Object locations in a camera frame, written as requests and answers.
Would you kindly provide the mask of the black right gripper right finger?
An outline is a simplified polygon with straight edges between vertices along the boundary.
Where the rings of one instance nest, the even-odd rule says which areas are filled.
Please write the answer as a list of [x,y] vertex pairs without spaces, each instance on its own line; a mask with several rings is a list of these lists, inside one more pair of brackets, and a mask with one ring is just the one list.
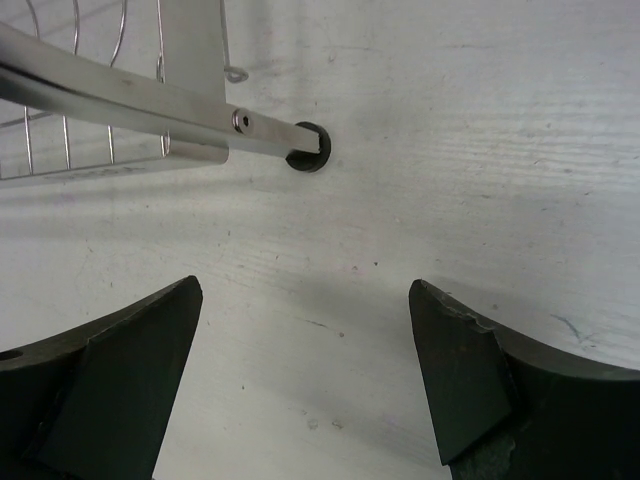
[[635,479],[639,374],[501,325],[417,280],[409,308],[441,463],[455,479]]

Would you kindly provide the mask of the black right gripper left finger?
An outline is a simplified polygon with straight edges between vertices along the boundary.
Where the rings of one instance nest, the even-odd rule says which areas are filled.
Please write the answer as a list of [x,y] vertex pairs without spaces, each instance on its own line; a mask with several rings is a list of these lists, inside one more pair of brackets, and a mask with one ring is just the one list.
[[188,276],[3,351],[2,478],[152,478],[202,303]]

